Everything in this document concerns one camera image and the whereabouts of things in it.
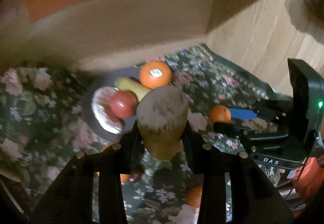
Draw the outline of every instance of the floral fabric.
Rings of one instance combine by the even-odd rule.
[[[188,120],[193,130],[223,152],[236,154],[244,148],[238,140],[212,130],[208,112],[215,104],[248,107],[257,98],[268,98],[264,90],[227,65],[219,62],[205,45],[168,54],[166,62],[190,104]],[[80,100],[85,87],[69,72],[23,65],[7,71],[0,83],[1,167],[17,172],[33,208],[69,159],[80,150],[99,152],[107,142],[96,136],[82,119]],[[258,131],[274,131],[261,119],[240,123]],[[171,161],[158,161],[145,153],[144,173],[139,182],[123,185],[124,207],[129,223],[196,223],[199,209],[187,204],[187,192],[202,184],[193,175],[183,148]],[[259,165],[276,185],[279,170]],[[230,178],[226,177],[226,221],[232,218]],[[98,215],[98,178],[93,193],[93,219]]]

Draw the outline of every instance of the wire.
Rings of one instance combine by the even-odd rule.
[[[288,199],[288,197],[290,196],[290,194],[292,193],[292,191],[294,190],[294,188],[297,186],[297,183],[298,183],[298,181],[299,181],[299,178],[301,177],[301,175],[302,175],[302,173],[303,173],[303,171],[304,171],[304,169],[305,169],[305,167],[306,167],[306,164],[307,164],[308,158],[309,158],[309,156],[307,156],[307,158],[306,158],[306,160],[305,160],[305,163],[303,164],[302,170],[300,171],[300,173],[299,173],[299,175],[298,175],[298,177],[297,177],[297,179],[296,179],[295,184],[293,185],[293,187],[292,187],[291,190],[289,191],[288,195],[286,196],[285,201]]]

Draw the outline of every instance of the tomato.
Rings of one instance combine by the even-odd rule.
[[[132,117],[136,113],[137,99],[129,91],[116,92],[110,98],[109,104],[114,115],[121,119]]]

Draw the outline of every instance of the screw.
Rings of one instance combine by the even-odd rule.
[[[76,157],[77,158],[83,158],[85,156],[85,152],[77,152]]]
[[[241,158],[248,158],[248,154],[247,154],[247,152],[239,152],[239,156],[241,157]]]
[[[113,149],[113,150],[119,150],[120,148],[121,148],[122,146],[121,146],[121,144],[113,144],[112,146],[111,146],[111,148]]]
[[[202,147],[203,147],[203,149],[205,149],[205,150],[210,150],[210,149],[212,149],[212,146],[211,146],[210,144],[203,144]]]

